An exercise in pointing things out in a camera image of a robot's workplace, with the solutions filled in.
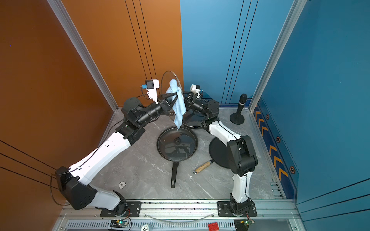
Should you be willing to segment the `light blue microfibre cloth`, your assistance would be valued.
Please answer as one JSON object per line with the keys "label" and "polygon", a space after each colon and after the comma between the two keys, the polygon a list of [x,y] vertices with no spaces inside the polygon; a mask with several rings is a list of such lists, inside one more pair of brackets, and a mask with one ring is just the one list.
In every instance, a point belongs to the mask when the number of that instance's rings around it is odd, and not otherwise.
{"label": "light blue microfibre cloth", "polygon": [[174,123],[179,130],[183,122],[183,115],[186,113],[187,110],[184,102],[183,91],[181,87],[177,85],[177,83],[178,82],[176,79],[170,80],[170,86],[167,89],[166,93],[176,93],[177,100],[172,108],[175,112]]}

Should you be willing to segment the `glass lid of pan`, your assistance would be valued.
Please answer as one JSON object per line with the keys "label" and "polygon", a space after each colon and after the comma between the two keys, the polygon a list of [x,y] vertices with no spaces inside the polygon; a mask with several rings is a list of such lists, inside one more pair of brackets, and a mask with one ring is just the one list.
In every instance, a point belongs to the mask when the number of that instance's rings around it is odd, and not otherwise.
{"label": "glass lid of pan", "polygon": [[167,70],[167,71],[164,72],[164,74],[162,75],[162,78],[161,78],[160,94],[165,94],[166,93],[166,91],[170,88],[170,81],[172,79],[175,79],[176,82],[177,82],[177,86],[180,88],[180,90],[183,90],[182,86],[181,86],[180,79],[177,77],[177,75],[173,71]]}

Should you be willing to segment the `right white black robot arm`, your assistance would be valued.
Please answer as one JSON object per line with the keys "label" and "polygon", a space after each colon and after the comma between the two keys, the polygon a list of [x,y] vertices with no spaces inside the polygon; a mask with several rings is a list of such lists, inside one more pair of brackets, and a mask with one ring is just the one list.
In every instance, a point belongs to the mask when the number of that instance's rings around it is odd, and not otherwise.
{"label": "right white black robot arm", "polygon": [[230,212],[235,216],[248,214],[255,208],[250,198],[251,177],[258,165],[258,158],[250,136],[241,136],[227,128],[219,119],[219,103],[215,100],[203,103],[189,97],[185,99],[187,110],[205,116],[202,127],[221,143],[219,154],[233,172],[233,190],[230,195]]}

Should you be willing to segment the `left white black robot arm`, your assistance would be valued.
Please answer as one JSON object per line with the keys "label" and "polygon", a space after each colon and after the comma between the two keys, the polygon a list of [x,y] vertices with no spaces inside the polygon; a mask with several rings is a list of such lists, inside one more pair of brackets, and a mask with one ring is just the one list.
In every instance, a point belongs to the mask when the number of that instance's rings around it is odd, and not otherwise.
{"label": "left white black robot arm", "polygon": [[121,109],[124,118],[115,132],[81,161],[70,167],[62,166],[55,172],[59,191],[70,205],[75,210],[93,206],[115,216],[124,214],[126,199],[116,191],[91,185],[91,181],[110,161],[141,138],[148,123],[167,115],[183,100],[180,93],[166,93],[157,102],[144,107],[138,98],[128,99]]}

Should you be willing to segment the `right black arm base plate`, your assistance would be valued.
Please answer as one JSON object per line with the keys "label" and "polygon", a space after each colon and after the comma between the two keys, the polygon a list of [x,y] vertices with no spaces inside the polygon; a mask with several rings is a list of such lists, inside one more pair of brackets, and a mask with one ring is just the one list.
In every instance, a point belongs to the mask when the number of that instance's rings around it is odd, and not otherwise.
{"label": "right black arm base plate", "polygon": [[257,208],[254,202],[250,202],[243,213],[232,211],[230,201],[217,201],[217,212],[219,217],[257,217]]}

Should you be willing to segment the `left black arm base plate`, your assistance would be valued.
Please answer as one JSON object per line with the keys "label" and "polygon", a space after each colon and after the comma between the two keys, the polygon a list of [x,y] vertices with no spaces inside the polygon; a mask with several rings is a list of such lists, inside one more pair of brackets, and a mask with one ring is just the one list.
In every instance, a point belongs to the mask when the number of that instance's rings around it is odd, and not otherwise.
{"label": "left black arm base plate", "polygon": [[126,202],[124,209],[122,211],[118,210],[108,210],[103,208],[100,213],[100,217],[108,218],[108,217],[117,217],[117,218],[125,218],[125,217],[139,217],[141,211],[142,202],[141,201],[128,201]]}

